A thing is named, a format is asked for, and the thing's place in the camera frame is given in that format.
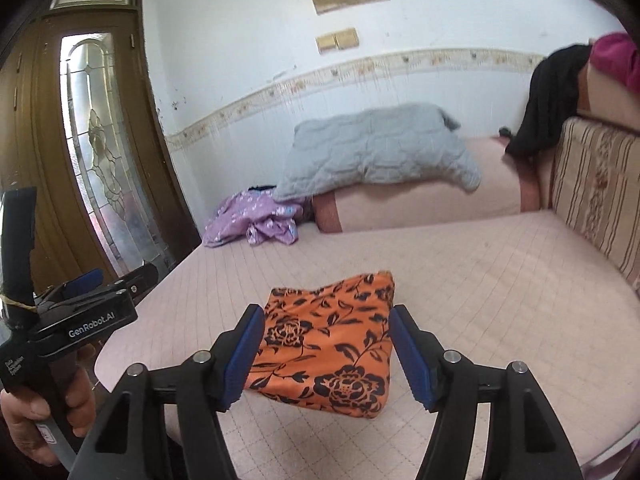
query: purple floral garment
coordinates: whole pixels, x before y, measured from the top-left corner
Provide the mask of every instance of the purple floral garment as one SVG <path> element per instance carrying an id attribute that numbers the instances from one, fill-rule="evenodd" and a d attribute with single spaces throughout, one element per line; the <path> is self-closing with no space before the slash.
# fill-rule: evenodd
<path id="1" fill-rule="evenodd" d="M 279 203 L 271 197 L 272 192 L 248 190 L 225 199 L 207 224 L 203 245 L 219 247 L 242 236 L 252 246 L 272 238 L 287 245 L 298 240 L 296 220 L 305 218 L 309 200 Z"/>

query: striped sofa backrest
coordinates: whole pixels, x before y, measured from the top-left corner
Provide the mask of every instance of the striped sofa backrest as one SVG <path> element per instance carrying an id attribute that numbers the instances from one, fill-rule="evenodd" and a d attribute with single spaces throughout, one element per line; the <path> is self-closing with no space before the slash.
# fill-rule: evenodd
<path id="1" fill-rule="evenodd" d="M 554 161 L 552 206 L 640 288 L 640 137 L 569 119 Z"/>

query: human hand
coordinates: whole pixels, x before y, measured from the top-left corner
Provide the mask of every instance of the human hand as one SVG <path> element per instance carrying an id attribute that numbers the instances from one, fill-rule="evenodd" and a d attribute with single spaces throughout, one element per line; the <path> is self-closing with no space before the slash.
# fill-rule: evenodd
<path id="1" fill-rule="evenodd" d="M 94 347 L 87 345 L 78 351 L 78 360 L 89 359 L 94 354 Z M 75 436 L 86 436 L 95 420 L 95 398 L 91 381 L 84 368 L 78 367 L 66 391 L 65 401 L 70 408 L 66 420 L 73 428 Z M 49 405 L 41 396 L 27 387 L 21 387 L 12 394 L 2 390 L 0 408 L 11 438 L 23 454 L 47 466 L 60 462 L 34 423 L 50 417 Z"/>

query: white label sticker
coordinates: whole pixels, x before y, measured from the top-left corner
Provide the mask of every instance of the white label sticker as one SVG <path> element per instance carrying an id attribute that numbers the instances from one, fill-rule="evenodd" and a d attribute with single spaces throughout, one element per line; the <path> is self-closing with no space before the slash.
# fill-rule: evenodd
<path id="1" fill-rule="evenodd" d="M 56 438 L 51 433 L 51 430 L 47 426 L 45 426 L 44 424 L 36 424 L 36 426 L 40 430 L 40 434 L 42 435 L 44 441 L 47 444 L 57 444 L 58 443 Z"/>

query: purple fabric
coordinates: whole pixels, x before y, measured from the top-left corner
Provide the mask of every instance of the purple fabric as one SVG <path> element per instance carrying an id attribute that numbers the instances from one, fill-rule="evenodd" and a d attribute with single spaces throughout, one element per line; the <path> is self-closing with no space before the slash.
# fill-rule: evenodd
<path id="1" fill-rule="evenodd" d="M 228 197 L 218 207 L 216 216 L 207 224 L 202 243 L 219 247 L 246 236 L 249 245 L 260 245 L 275 239 L 291 245 L 298 240 L 296 220 L 303 220 L 309 200 L 301 198 L 276 202 L 271 193 L 249 190 Z"/>
<path id="2" fill-rule="evenodd" d="M 590 61 L 632 92 L 640 93 L 640 55 L 636 44 L 625 32 L 609 34 L 596 41 Z"/>

